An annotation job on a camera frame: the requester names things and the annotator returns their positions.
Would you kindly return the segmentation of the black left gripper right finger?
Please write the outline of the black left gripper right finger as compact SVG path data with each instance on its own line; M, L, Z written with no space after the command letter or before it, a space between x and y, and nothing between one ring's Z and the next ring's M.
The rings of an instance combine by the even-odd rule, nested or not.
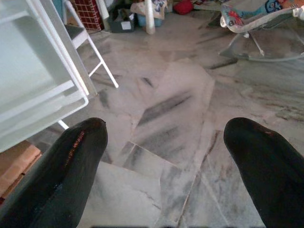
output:
M304 158L278 132L244 117L229 120L224 143L267 228L304 226Z

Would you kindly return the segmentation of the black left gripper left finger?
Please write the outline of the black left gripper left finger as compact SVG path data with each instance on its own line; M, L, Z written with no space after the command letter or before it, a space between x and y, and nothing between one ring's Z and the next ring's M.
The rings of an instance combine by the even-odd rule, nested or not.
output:
M1 227L77 227L107 142L97 117L65 130L2 204Z

